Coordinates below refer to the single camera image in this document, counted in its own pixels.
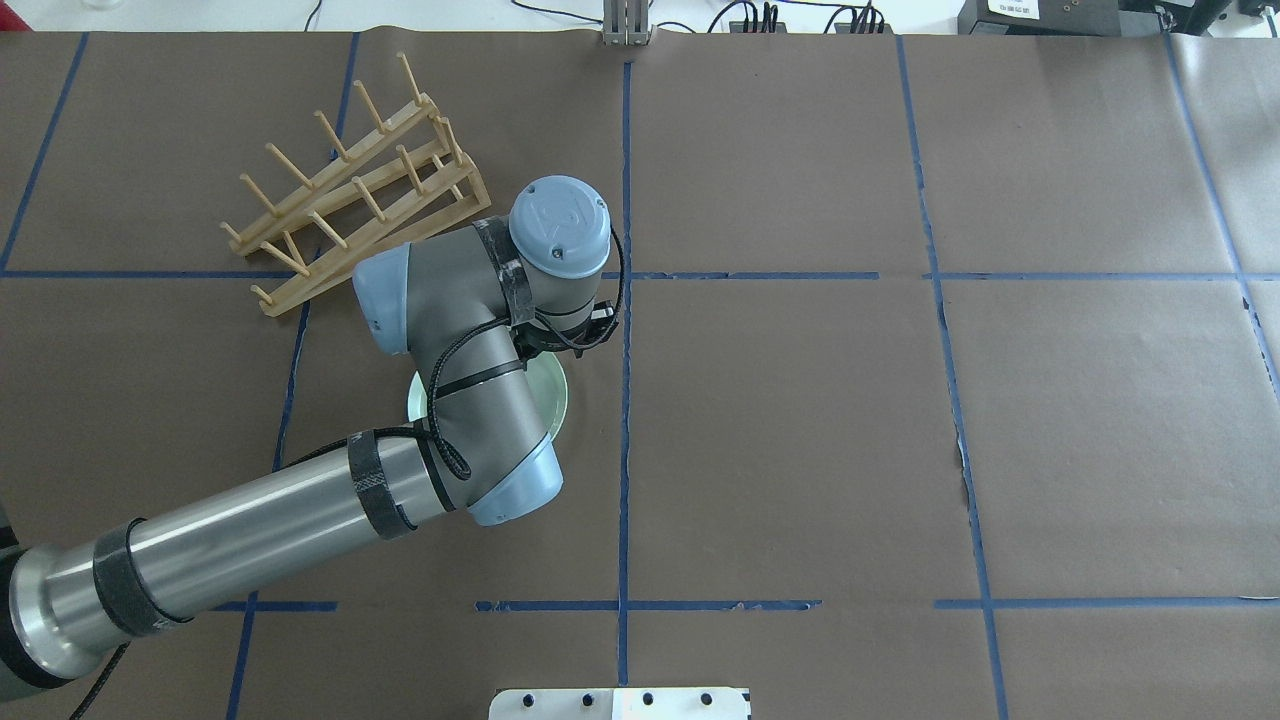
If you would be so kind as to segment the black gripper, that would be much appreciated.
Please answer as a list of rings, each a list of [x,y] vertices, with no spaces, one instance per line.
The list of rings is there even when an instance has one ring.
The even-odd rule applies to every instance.
[[[609,301],[595,302],[589,313],[576,325],[570,314],[553,314],[536,309],[532,320],[516,329],[516,352],[522,360],[531,360],[540,354],[572,352],[581,357],[613,336],[618,327],[618,313]]]

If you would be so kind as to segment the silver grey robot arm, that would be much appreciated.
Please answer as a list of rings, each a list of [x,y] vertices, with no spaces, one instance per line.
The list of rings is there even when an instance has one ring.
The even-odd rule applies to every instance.
[[[503,217],[357,263],[370,333],[413,360],[424,415],[73,550],[6,550],[3,700],[64,687],[132,641],[454,510],[494,527],[549,503],[563,473],[525,368],[608,341],[620,305],[599,286],[618,251],[602,195],[545,176]]]

